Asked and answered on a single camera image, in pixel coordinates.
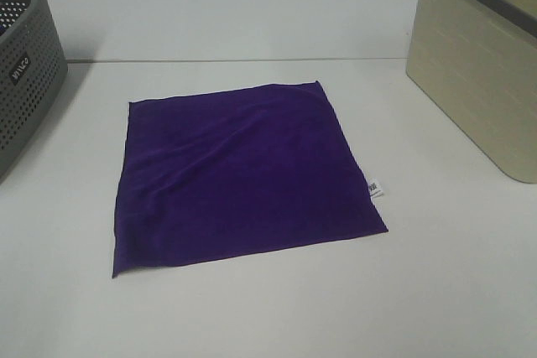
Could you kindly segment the grey perforated plastic basket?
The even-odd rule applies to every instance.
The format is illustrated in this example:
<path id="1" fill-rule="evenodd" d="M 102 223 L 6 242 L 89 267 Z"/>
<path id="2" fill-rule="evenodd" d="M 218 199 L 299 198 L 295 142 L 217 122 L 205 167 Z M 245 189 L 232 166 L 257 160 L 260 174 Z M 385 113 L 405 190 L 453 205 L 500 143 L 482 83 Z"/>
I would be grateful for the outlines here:
<path id="1" fill-rule="evenodd" d="M 1 176 L 45 119 L 68 66 L 48 0 L 1 0 Z"/>

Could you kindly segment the beige plastic bin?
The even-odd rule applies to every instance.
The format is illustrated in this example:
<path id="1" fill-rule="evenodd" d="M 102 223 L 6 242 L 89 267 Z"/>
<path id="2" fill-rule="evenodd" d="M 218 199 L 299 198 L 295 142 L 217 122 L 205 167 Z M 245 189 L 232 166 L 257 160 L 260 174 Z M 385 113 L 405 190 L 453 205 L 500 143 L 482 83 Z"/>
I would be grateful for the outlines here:
<path id="1" fill-rule="evenodd" d="M 408 77 L 508 177 L 536 180 L 536 0 L 418 0 Z"/>

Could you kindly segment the purple towel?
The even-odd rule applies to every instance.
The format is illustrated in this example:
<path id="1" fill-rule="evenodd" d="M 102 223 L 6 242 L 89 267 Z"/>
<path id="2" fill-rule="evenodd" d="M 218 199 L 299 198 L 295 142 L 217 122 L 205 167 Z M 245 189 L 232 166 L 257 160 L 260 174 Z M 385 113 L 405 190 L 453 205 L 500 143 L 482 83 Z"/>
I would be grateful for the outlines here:
<path id="1" fill-rule="evenodd" d="M 114 275 L 386 231 L 317 81 L 128 108 Z"/>

